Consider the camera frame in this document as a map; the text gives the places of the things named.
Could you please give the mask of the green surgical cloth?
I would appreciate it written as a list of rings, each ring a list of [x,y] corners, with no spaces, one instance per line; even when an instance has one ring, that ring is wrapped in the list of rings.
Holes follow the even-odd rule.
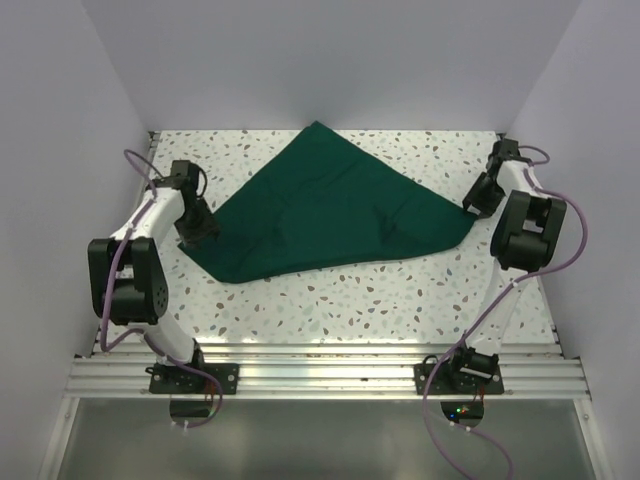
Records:
[[[458,246],[477,217],[315,122],[214,213],[214,237],[182,252],[239,284]]]

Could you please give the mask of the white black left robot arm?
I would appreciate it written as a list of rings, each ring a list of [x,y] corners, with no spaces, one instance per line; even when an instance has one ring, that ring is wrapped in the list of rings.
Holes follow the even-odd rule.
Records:
[[[104,353],[131,335],[155,353],[148,369],[153,393],[216,392],[202,349],[169,314],[169,286],[159,246],[170,231],[180,244],[199,251],[219,234],[204,198],[207,177],[188,160],[172,163],[168,175],[146,181],[141,205],[111,236],[88,245],[93,309],[100,317]]]

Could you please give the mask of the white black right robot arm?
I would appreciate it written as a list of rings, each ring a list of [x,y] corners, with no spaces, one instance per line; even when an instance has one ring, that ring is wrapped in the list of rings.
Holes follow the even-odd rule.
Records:
[[[445,369],[449,387],[464,393],[499,380],[506,328],[533,275],[552,260],[567,203],[543,193],[533,161],[521,155],[517,141],[502,138],[462,206],[481,219],[501,212],[489,246],[493,267],[481,311]]]

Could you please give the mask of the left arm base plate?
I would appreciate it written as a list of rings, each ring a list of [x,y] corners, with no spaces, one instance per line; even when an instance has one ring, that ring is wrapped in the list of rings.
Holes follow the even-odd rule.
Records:
[[[240,366],[236,363],[205,363],[203,371],[220,384],[216,392],[234,395],[240,378]],[[177,366],[154,364],[145,368],[150,375],[151,394],[204,394],[211,392],[211,381],[202,374],[189,373]]]

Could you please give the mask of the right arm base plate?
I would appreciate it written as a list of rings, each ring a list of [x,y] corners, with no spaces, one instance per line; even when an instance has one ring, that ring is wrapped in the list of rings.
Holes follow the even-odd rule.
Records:
[[[416,393],[423,395],[434,363],[418,363],[413,366]],[[442,365],[429,384],[428,395],[502,395],[505,388],[501,380],[483,379],[467,373],[453,372],[448,363]]]

